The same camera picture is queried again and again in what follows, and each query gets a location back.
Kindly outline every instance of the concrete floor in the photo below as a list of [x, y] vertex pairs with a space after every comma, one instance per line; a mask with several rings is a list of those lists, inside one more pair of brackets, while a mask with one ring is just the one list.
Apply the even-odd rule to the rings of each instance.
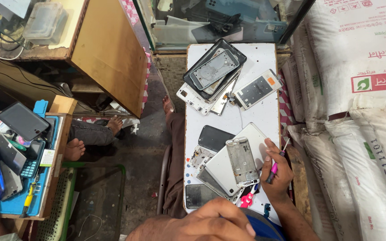
[[[149, 52], [149, 43], [141, 22], [136, 23], [134, 29], [142, 46]], [[129, 234], [156, 213], [157, 198], [151, 196], [159, 189], [164, 150], [171, 143], [162, 109], [165, 94], [164, 86], [152, 64], [148, 78], [148, 100], [138, 125], [138, 134], [131, 135], [127, 128], [126, 138], [116, 140], [110, 151], [106, 152], [107, 156], [86, 153], [82, 157], [83, 161], [93, 160], [97, 163], [125, 166], [121, 234]], [[78, 236], [85, 218], [90, 214], [102, 218], [103, 222], [93, 239], [114, 240], [120, 182], [121, 173], [115, 168], [78, 169], [75, 190], [80, 194], [70, 221], [74, 231], [67, 240], [82, 241], [97, 232], [101, 221], [90, 216], [84, 223], [80, 237]]]

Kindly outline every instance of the pink screwdriver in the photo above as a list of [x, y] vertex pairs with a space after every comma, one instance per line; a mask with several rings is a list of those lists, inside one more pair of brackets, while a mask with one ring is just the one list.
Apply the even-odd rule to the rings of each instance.
[[[285, 156], [285, 148], [287, 147], [289, 140], [290, 140], [290, 138], [288, 138], [287, 142], [285, 143], [284, 149], [279, 153], [282, 157]], [[272, 166], [272, 169], [271, 169], [271, 172], [269, 173], [268, 178], [266, 179], [267, 183], [271, 184], [273, 178], [275, 177], [275, 173], [277, 171], [278, 171], [278, 164], [275, 162], [275, 164], [273, 164], [273, 166]]]

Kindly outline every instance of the person's foot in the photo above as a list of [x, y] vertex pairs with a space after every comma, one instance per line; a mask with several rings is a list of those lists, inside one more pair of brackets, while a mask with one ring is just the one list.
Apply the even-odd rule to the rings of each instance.
[[106, 126], [108, 126], [113, 131], [113, 136], [115, 136], [115, 134], [117, 134], [123, 126], [121, 117], [117, 117], [115, 115], [113, 118], [111, 118], [111, 120], [109, 120]]
[[174, 108], [172, 107], [171, 101], [169, 100], [168, 95], [166, 95], [162, 100], [162, 106], [164, 108], [165, 115], [168, 113], [174, 112]]
[[70, 161], [77, 161], [84, 154], [86, 148], [83, 141], [77, 138], [67, 143], [65, 147], [65, 159]]

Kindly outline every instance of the white work surface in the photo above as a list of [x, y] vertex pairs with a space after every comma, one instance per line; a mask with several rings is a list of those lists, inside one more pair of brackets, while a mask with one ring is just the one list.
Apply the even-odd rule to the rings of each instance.
[[[187, 69], [191, 68], [201, 58], [212, 44], [193, 44], [187, 48]], [[257, 43], [257, 44], [233, 44], [246, 57], [247, 61], [241, 70], [235, 88], [237, 90], [251, 80], [255, 79], [268, 69], [276, 73], [276, 55], [275, 44]], [[231, 134], [238, 134], [248, 123], [253, 122], [260, 130], [269, 137], [276, 146], [279, 146], [279, 118], [278, 118], [278, 95], [273, 92], [259, 103], [250, 107], [246, 111], [241, 111], [238, 106], [227, 103], [221, 116], [214, 113], [208, 113], [207, 116], [194, 110], [192, 107], [186, 107], [186, 139], [185, 139], [185, 160], [191, 158], [195, 147], [198, 145], [199, 135], [205, 125], [221, 129]], [[202, 182], [193, 177], [192, 173], [196, 170], [193, 167], [184, 166], [184, 187], [189, 184], [202, 184]], [[186, 195], [184, 188], [184, 208], [186, 206]], [[270, 203], [265, 192], [260, 186], [260, 193], [255, 194], [253, 204], [250, 209], [264, 214], [265, 204]], [[278, 216], [271, 206], [269, 218], [272, 222], [281, 225]]]

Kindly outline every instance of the hand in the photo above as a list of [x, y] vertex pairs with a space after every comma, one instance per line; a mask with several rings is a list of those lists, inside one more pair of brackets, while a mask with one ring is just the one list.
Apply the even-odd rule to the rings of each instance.
[[162, 240], [252, 241], [256, 233], [236, 205], [218, 197], [183, 219], [171, 219], [162, 235]]
[[[272, 205], [289, 201], [290, 198], [287, 194], [287, 188], [294, 178], [294, 173], [288, 166], [287, 160], [279, 154], [279, 148], [270, 138], [265, 139], [265, 144], [267, 146], [266, 150], [260, 148], [262, 157], [265, 160], [262, 167], [262, 176], [260, 177], [262, 188]], [[266, 182], [266, 179], [272, 169], [272, 159], [278, 163], [278, 170], [272, 184], [269, 184]]]

